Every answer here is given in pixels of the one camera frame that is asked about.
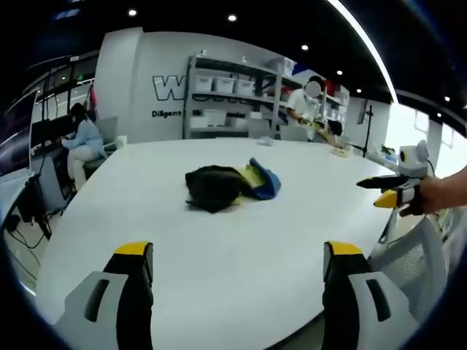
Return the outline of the person's right hand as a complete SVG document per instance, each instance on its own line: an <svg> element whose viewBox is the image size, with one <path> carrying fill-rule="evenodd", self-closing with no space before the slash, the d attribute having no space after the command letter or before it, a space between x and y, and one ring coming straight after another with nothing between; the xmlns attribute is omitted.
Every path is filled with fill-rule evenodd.
<svg viewBox="0 0 467 350"><path fill-rule="evenodd" d="M449 189L443 179L428 177L420 183L422 197L421 208L423 214L433 214L450 207Z"/></svg>

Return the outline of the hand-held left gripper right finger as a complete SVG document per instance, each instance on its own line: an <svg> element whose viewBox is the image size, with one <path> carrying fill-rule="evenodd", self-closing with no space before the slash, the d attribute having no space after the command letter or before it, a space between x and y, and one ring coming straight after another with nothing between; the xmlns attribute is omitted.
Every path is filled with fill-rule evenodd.
<svg viewBox="0 0 467 350"><path fill-rule="evenodd" d="M322 349L400 349L418 323L409 300L353 244L326 241Z"/></svg>

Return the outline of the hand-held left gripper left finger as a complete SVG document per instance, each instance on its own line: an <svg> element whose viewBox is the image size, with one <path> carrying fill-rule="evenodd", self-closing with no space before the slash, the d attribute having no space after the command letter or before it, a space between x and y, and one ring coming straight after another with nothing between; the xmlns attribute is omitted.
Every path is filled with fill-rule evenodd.
<svg viewBox="0 0 467 350"><path fill-rule="evenodd" d="M152 349L153 244L117 248L65 298L54 329L70 349Z"/></svg>

